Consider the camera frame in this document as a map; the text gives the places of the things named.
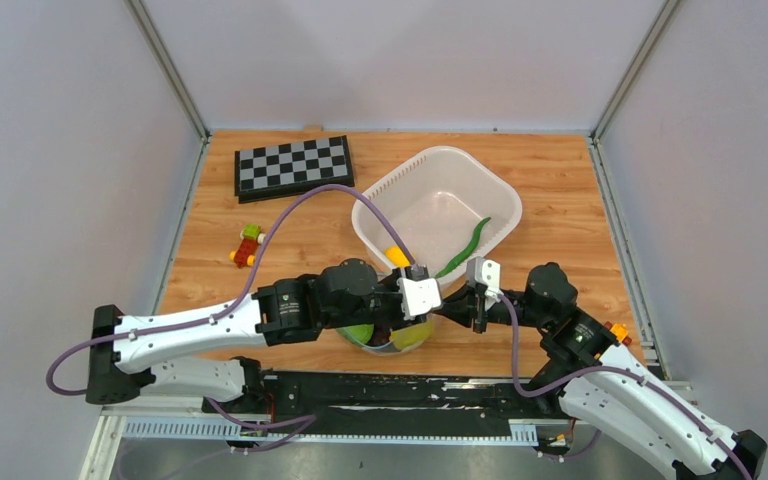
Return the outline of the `green custard apple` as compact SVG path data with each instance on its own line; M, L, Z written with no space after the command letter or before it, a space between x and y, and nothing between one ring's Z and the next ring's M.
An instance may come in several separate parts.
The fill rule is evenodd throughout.
M375 326L371 324L353 325L338 329L338 333L346 340L357 345L366 345L375 332Z

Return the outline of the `yellow green starfruit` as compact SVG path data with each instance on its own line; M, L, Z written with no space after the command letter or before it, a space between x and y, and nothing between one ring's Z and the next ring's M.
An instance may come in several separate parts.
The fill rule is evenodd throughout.
M422 345L433 335L434 322L429 320L424 323L394 330L390 335L390 345L398 352L406 352Z

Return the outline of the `white plastic basket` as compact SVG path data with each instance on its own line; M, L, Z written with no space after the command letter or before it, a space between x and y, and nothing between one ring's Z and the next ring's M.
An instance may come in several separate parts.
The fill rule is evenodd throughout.
M434 275L467 247L481 220L489 222L473 254L487 257L518 226L523 213L511 185L453 146L420 151L363 195Z

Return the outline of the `clear zip top bag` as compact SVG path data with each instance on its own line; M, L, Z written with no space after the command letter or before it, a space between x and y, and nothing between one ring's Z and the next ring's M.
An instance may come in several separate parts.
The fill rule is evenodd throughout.
M432 274L424 265L398 267L380 276L356 258L337 267L338 300L332 327L354 346L376 355L407 353L422 345L435 330L430 313L408 318L402 284L424 281Z

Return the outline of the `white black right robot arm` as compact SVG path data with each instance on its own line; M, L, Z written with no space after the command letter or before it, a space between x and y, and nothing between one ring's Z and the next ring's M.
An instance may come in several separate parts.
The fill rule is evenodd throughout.
M521 291L500 288L499 279L498 263L469 261L465 284L437 312L476 333L490 324L539 332L548 361L528 382L511 353L513 388L537 413L594 426L666 478L759 477L766 441L714 420L669 388L631 353L621 325L578 306L578 291L557 263L534 267Z

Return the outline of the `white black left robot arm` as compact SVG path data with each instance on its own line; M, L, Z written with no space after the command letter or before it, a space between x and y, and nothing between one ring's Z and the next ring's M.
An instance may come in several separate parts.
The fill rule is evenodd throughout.
M246 371L258 363L209 361L202 353L313 342L326 329L350 326L403 330L426 322L441 305L440 286L425 267L400 267L380 278L356 258L279 280L242 300L173 314L126 315L103 305L94 311L84 398L111 405L152 391L230 401L253 413L266 400L264 383Z

